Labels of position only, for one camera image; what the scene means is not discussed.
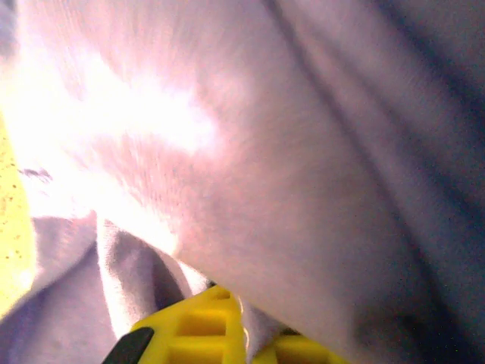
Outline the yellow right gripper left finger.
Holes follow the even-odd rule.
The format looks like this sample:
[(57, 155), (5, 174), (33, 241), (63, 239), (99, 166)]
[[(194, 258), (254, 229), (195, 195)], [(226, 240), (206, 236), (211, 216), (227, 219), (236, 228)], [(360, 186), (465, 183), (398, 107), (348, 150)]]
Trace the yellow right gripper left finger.
[(218, 285), (140, 320), (103, 360), (147, 364), (245, 361), (236, 300)]

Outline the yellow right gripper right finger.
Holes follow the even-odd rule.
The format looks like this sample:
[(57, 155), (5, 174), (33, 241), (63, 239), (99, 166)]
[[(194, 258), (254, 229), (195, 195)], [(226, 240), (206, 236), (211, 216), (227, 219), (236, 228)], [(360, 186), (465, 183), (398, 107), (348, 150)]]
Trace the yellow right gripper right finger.
[(257, 364), (346, 364), (326, 347), (297, 334), (284, 334), (267, 345), (253, 360)]

